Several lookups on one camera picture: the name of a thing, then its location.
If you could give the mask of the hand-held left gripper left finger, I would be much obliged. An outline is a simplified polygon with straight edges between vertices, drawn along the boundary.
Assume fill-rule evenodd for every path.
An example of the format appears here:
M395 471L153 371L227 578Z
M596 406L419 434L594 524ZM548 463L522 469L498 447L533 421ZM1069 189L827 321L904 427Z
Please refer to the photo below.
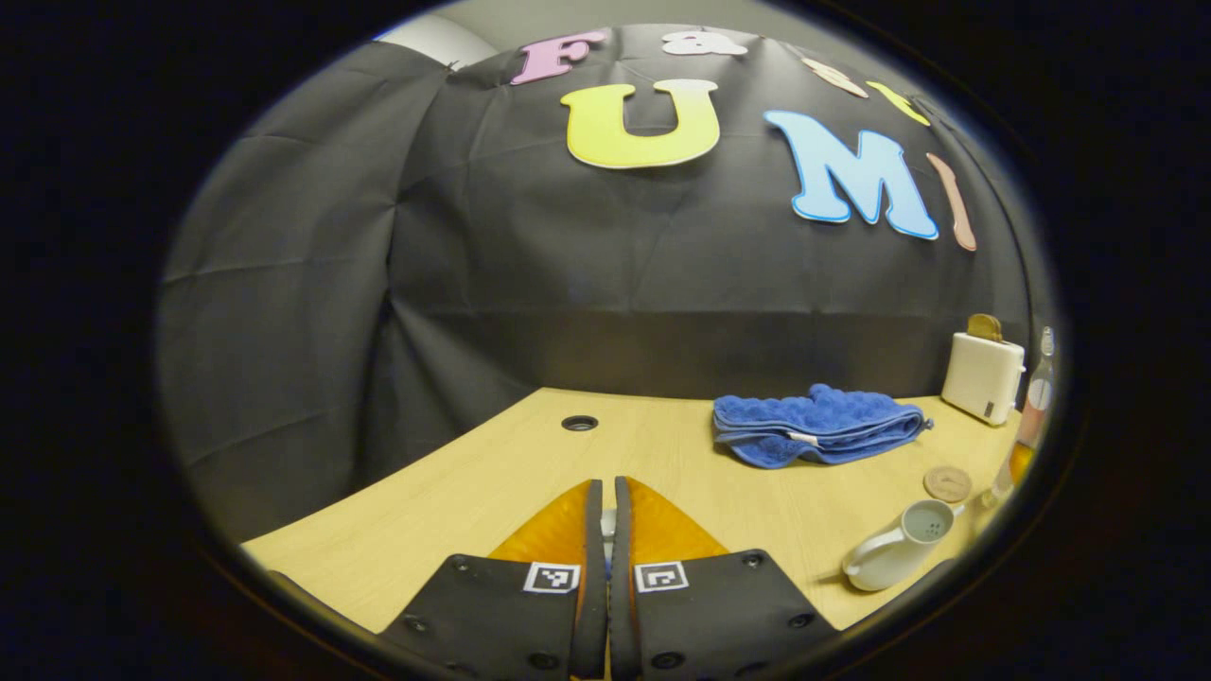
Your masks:
M484 556L453 553L381 630L467 680L606 671L603 485L575 483Z

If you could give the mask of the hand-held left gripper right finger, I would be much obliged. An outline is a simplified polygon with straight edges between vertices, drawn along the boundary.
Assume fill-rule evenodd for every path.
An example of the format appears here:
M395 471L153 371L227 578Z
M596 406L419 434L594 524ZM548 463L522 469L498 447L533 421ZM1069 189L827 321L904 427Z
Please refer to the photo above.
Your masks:
M748 680L836 639L770 553L722 546L631 476L615 492L614 680Z

